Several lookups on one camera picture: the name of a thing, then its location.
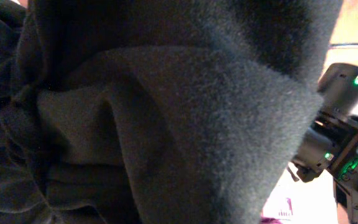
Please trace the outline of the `black garment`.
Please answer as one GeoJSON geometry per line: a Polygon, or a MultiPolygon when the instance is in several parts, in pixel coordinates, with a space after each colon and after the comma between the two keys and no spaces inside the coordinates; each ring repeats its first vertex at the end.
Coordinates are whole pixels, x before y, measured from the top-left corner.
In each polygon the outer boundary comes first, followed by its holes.
{"type": "Polygon", "coordinates": [[[341,1],[0,1],[0,223],[258,223],[341,1]]]}

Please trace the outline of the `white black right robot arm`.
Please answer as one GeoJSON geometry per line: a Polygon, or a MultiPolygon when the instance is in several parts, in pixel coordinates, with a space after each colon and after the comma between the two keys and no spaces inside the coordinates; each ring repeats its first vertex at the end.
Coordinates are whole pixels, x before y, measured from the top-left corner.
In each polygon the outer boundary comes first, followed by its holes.
{"type": "Polygon", "coordinates": [[[318,83],[323,105],[291,160],[303,182],[323,171],[334,179],[334,198],[358,223],[358,67],[334,63],[318,83]]]}

